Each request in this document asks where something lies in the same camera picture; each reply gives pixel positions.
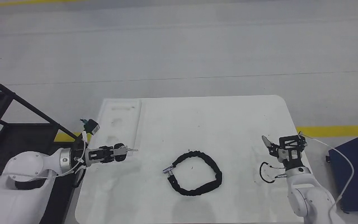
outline white cable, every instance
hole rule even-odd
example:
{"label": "white cable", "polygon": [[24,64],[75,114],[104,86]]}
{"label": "white cable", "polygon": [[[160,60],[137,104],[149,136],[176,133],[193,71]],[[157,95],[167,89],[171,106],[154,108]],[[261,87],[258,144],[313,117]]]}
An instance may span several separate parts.
{"label": "white cable", "polygon": [[[82,132],[82,139],[83,139],[83,152],[82,152],[82,156],[80,158],[80,160],[78,160],[78,162],[76,163],[76,165],[74,167],[72,167],[69,171],[63,173],[63,174],[60,174],[60,175],[57,175],[57,176],[53,176],[52,178],[59,178],[61,176],[66,176],[67,174],[70,174],[73,172],[73,170],[81,163],[81,160],[84,156],[84,153],[86,151],[86,143],[87,143],[87,134],[86,134],[86,131],[83,131]],[[14,172],[7,172],[5,174],[2,174],[2,175],[18,175],[18,176],[28,176],[30,178],[38,178],[38,179],[47,179],[49,178],[48,176],[34,176],[34,175],[27,175],[27,174],[17,174],[17,173],[14,173]]]}
{"label": "white cable", "polygon": [[347,181],[345,187],[343,188],[341,194],[339,194],[339,196],[337,197],[336,202],[331,206],[331,208],[330,208],[329,211],[328,211],[329,216],[331,216],[332,208],[333,208],[334,206],[336,206],[337,203],[342,199],[343,193],[346,191],[346,189],[347,189],[349,183],[351,182],[351,180],[352,180],[352,178],[353,178],[353,176],[354,176],[354,167],[353,167],[351,161],[350,161],[342,152],[338,151],[337,149],[333,148],[332,146],[329,146],[328,144],[326,144],[326,143],[324,143],[324,142],[321,142],[321,141],[318,140],[318,139],[312,138],[312,137],[310,137],[310,136],[306,136],[305,134],[302,134],[301,132],[300,132],[298,135],[299,135],[299,136],[305,136],[305,137],[307,137],[307,138],[313,139],[313,140],[315,140],[315,141],[317,141],[317,142],[319,142],[319,143],[321,143],[321,144],[324,144],[325,146],[328,146],[329,148],[335,150],[335,151],[338,152],[343,158],[345,158],[345,159],[347,160],[347,162],[349,163],[349,165],[351,166],[351,169],[352,169],[352,174],[351,174],[351,176],[349,177],[349,179],[348,179],[348,181]]}

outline cable lock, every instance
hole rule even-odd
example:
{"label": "cable lock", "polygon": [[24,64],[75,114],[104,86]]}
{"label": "cable lock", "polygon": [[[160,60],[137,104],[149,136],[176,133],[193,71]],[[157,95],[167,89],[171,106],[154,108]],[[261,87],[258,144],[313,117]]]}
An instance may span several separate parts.
{"label": "cable lock", "polygon": [[[177,179],[172,173],[172,169],[174,169],[179,163],[190,157],[199,157],[202,160],[204,160],[204,162],[208,164],[212,168],[212,170],[214,170],[214,172],[216,173],[215,174],[216,180],[208,182],[203,186],[196,188],[195,190],[186,190],[181,188],[180,185],[178,184]],[[172,166],[163,170],[163,173],[166,174],[167,172],[169,173],[168,181],[172,185],[172,188],[175,191],[179,192],[181,195],[185,195],[185,196],[197,196],[197,195],[205,194],[207,192],[210,192],[218,188],[223,182],[223,173],[220,171],[215,161],[210,156],[200,151],[191,151],[179,156],[177,160],[172,163]]]}

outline black metal frame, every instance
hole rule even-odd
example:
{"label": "black metal frame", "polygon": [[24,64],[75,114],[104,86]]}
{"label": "black metal frame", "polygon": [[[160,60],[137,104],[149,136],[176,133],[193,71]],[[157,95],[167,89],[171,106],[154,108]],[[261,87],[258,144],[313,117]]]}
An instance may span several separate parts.
{"label": "black metal frame", "polygon": [[28,108],[29,110],[31,110],[32,112],[37,114],[38,116],[42,117],[43,119],[47,120],[49,123],[58,127],[58,129],[60,129],[64,133],[71,136],[74,140],[77,138],[77,136],[75,134],[73,134],[72,132],[70,132],[69,130],[64,128],[62,125],[60,125],[59,123],[54,121],[52,118],[50,118],[49,116],[44,114],[41,110],[32,106],[29,102],[27,102],[23,98],[19,97],[16,93],[14,93],[11,90],[9,90],[8,88],[6,88],[3,84],[0,84],[0,91],[4,93],[4,96],[3,96],[4,100],[2,102],[2,105],[0,105],[0,124],[2,124],[4,126],[8,125],[7,122],[5,122],[1,119],[4,115],[4,113],[6,112],[6,110],[8,109],[8,107],[10,106],[12,100],[16,100],[17,102],[19,102],[20,104],[22,104],[23,106],[25,106],[26,108]]}

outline wire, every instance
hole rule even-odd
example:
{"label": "wire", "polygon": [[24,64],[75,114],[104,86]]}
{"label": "wire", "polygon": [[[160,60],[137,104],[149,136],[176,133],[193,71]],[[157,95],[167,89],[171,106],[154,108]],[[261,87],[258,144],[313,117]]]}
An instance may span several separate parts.
{"label": "wire", "polygon": [[321,142],[321,141],[318,140],[318,139],[312,138],[312,137],[310,137],[310,136],[306,136],[305,134],[302,134],[301,132],[298,133],[298,136],[305,136],[305,137],[310,138],[310,139],[312,139],[312,140],[315,140],[315,141],[317,141],[317,142],[319,142],[319,143],[321,143],[321,144],[324,144],[325,146],[328,146],[329,148],[331,148],[331,149],[335,150],[336,152],[338,152],[343,158],[345,158],[345,159],[347,160],[347,162],[349,163],[349,165],[351,166],[351,169],[352,169],[352,174],[351,174],[351,176],[349,177],[349,179],[348,179],[348,181],[347,181],[345,187],[343,188],[341,194],[339,194],[339,196],[337,197],[336,202],[331,206],[331,208],[330,208],[329,211],[328,211],[329,216],[331,216],[331,211],[332,211],[333,207],[336,206],[337,203],[342,199],[343,193],[346,191],[346,189],[347,189],[349,183],[351,182],[351,180],[352,180],[352,178],[353,178],[353,176],[354,176],[354,167],[353,167],[351,161],[350,161],[342,152],[338,151],[336,148],[333,148],[332,146],[329,146],[328,144],[326,144],[326,143],[324,143],[324,142]]}
{"label": "wire", "polygon": [[[86,138],[86,137],[87,137],[87,136],[86,136],[86,132],[83,131],[83,132],[82,132],[83,152],[82,152],[81,158],[79,158],[79,160],[77,160],[78,162],[76,163],[76,165],[75,165],[74,167],[72,167],[69,171],[67,171],[67,172],[65,172],[65,173],[63,173],[63,174],[57,175],[57,176],[53,176],[53,177],[51,177],[51,178],[59,178],[59,177],[61,177],[61,176],[66,176],[67,174],[72,173],[73,170],[81,163],[81,160],[82,160],[82,158],[83,158],[83,156],[84,156],[84,153],[85,153],[85,151],[86,151],[86,143],[87,143],[87,140],[86,140],[87,138]],[[2,174],[1,176],[3,176],[3,175],[28,176],[28,177],[30,177],[30,178],[38,178],[38,179],[47,179],[47,178],[49,178],[48,176],[34,176],[34,175],[27,175],[27,174],[17,174],[17,173],[14,173],[14,172],[7,172],[7,173],[5,173],[5,174]]]}
{"label": "wire", "polygon": [[269,164],[268,164],[267,162],[262,162],[262,164],[260,165],[260,169],[259,169],[260,177],[261,177],[261,179],[262,179],[263,181],[265,181],[266,183],[272,184],[273,182],[275,182],[275,180],[267,181],[267,180],[265,180],[265,179],[262,177],[261,170],[262,170],[262,166],[263,166],[263,165],[269,166]]}

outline black stand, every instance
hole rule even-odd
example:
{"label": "black stand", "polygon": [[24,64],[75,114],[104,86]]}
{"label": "black stand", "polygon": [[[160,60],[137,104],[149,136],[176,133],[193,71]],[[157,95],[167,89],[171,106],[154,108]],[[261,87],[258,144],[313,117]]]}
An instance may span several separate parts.
{"label": "black stand", "polygon": [[[19,102],[49,123],[7,123],[3,121],[2,117],[13,100]],[[61,147],[73,148],[74,150],[77,147],[83,147],[83,145],[79,145],[81,141],[78,140],[75,134],[2,84],[0,84],[0,124],[3,126],[0,130],[0,173],[2,173],[9,159],[21,152],[35,151],[51,155]],[[76,141],[74,143],[54,142],[59,130],[68,134]],[[75,179],[74,174],[56,178],[49,203],[40,223],[60,224],[64,222],[69,202],[72,198],[72,185]],[[37,188],[42,185],[41,181],[33,181],[30,187],[21,183],[18,184],[19,186],[16,186],[23,190]]]}

